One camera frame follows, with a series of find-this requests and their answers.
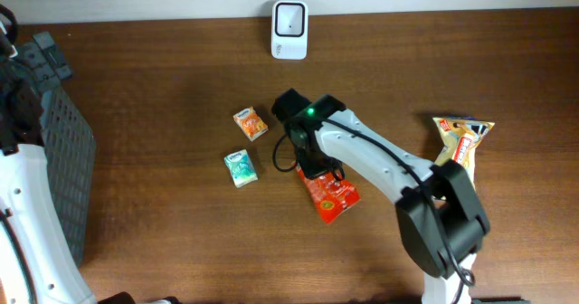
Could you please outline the green tissue pack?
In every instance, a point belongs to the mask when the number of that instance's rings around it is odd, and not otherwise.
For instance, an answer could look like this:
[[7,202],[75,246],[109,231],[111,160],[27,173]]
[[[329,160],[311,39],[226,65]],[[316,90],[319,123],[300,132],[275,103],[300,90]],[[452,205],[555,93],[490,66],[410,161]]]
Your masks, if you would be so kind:
[[257,172],[245,149],[227,155],[224,163],[237,188],[258,180]]

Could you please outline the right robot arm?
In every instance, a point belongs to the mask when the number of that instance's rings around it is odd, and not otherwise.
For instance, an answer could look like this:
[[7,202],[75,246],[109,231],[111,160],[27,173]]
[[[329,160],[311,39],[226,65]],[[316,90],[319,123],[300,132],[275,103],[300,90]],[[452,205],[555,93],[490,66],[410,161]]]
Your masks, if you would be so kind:
[[290,89],[271,112],[284,128],[295,166],[316,181],[349,166],[394,204],[403,247],[424,274],[424,303],[471,303],[471,270],[489,219],[467,170],[412,155],[363,124],[340,100],[310,101]]

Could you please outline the cream snack bag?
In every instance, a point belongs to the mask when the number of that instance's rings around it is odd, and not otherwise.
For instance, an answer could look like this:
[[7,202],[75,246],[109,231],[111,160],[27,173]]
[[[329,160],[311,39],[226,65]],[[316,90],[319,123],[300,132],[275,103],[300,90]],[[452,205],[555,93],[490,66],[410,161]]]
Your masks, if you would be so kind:
[[483,138],[494,128],[491,121],[473,118],[433,117],[443,144],[441,153],[434,163],[442,166],[452,160],[467,171],[475,187],[475,154]]

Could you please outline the red snack bag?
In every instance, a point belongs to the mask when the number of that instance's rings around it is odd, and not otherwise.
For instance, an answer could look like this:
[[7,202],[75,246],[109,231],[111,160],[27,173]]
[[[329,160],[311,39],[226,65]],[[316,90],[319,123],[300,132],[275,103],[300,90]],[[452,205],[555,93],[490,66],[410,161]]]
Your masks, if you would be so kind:
[[330,173],[308,179],[300,166],[296,167],[296,172],[308,189],[313,205],[325,224],[334,222],[360,200],[356,187],[347,180],[337,181]]

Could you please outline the orange tissue pack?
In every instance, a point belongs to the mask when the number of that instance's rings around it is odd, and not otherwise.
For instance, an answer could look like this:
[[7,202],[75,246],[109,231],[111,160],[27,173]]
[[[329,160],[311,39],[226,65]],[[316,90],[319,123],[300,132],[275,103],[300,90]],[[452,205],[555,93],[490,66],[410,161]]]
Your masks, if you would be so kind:
[[233,120],[250,141],[254,141],[269,130],[269,127],[257,114],[254,107],[249,107],[236,113],[233,116]]

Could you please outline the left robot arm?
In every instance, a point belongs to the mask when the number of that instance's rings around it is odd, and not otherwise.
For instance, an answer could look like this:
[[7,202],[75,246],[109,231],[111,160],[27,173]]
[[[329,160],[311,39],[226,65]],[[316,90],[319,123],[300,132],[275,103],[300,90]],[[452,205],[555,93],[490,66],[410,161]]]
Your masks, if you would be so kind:
[[96,142],[48,33],[17,45],[1,9],[1,287],[8,303],[95,303],[79,261]]

